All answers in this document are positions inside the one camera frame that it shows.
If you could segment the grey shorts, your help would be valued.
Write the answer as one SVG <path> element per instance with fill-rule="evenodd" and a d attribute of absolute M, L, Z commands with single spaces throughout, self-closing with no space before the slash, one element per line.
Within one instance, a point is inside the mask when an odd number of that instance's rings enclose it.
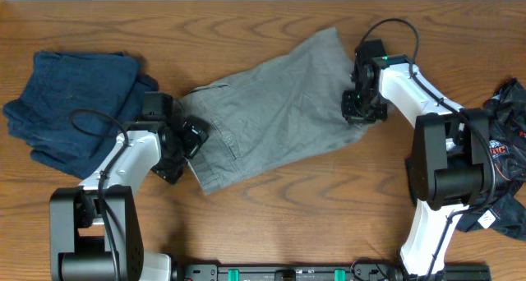
<path fill-rule="evenodd" d="M 209 85 L 181 100 L 209 138 L 190 162 L 209 195 L 234 183 L 361 140 L 369 125 L 347 122 L 353 62 L 339 32 L 317 32 L 290 53 Z"/>

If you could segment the black patterned jersey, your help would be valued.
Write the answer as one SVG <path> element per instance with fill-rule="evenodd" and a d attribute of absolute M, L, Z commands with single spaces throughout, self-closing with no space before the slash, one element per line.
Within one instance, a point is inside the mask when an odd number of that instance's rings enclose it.
<path fill-rule="evenodd" d="M 492 228 L 525 239 L 525 208 L 515 199 L 525 184 L 525 88 L 510 78 L 483 108 L 461 116 L 444 110 L 413 121 L 413 148 L 406 159 L 412 202 L 437 211 L 468 204 L 457 230 Z"/>

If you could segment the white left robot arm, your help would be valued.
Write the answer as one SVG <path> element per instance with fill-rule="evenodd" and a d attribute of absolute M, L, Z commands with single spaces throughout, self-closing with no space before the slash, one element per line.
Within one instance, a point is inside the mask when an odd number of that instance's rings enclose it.
<path fill-rule="evenodd" d="M 54 280 L 170 280 L 170 256 L 146 251 L 135 195 L 149 172 L 174 184 L 208 138 L 197 117 L 127 122 L 108 157 L 49 201 Z"/>

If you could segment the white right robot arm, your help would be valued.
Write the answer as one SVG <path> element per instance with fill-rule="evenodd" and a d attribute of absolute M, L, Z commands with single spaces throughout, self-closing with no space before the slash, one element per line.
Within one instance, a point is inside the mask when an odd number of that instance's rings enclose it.
<path fill-rule="evenodd" d="M 444 277 L 445 252 L 457 224 L 485 207 L 496 190 L 489 121 L 480 109 L 445 97 L 406 55 L 357 52 L 352 78 L 356 86 L 342 100 L 347 121 L 384 121 L 393 105 L 413 127 L 405 165 L 416 211 L 399 250 L 398 275 Z"/>

